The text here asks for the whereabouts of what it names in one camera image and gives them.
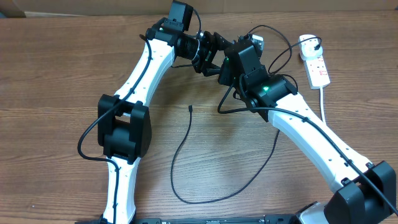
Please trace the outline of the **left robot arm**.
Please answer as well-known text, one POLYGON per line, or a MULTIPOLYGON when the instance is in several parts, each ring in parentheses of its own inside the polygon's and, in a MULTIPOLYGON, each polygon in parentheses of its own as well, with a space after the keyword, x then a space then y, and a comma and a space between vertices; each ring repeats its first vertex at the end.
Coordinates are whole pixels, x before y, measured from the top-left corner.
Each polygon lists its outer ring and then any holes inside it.
POLYGON ((134 191, 137 168, 152 138, 149 105, 165 72, 177 57, 191 61, 197 73, 216 75, 215 53, 227 45, 217 33, 188 35, 193 14, 190 5, 173 1, 167 17, 143 35, 144 51, 124 85, 98 102, 98 144, 108 164, 108 199, 101 223, 132 223, 136 215, 134 191))

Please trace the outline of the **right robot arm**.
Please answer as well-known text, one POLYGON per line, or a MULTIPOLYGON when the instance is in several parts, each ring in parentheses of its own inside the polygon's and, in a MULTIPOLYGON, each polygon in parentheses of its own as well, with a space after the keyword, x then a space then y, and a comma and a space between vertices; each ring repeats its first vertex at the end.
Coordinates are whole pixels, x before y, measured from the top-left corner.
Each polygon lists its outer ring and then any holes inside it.
POLYGON ((260 53, 249 39, 228 45, 221 78, 237 90, 247 111, 259 113, 298 146, 333 193, 327 203, 306 206, 291 222, 380 223, 397 213, 395 170, 349 147, 309 108, 295 85, 266 72, 260 53))

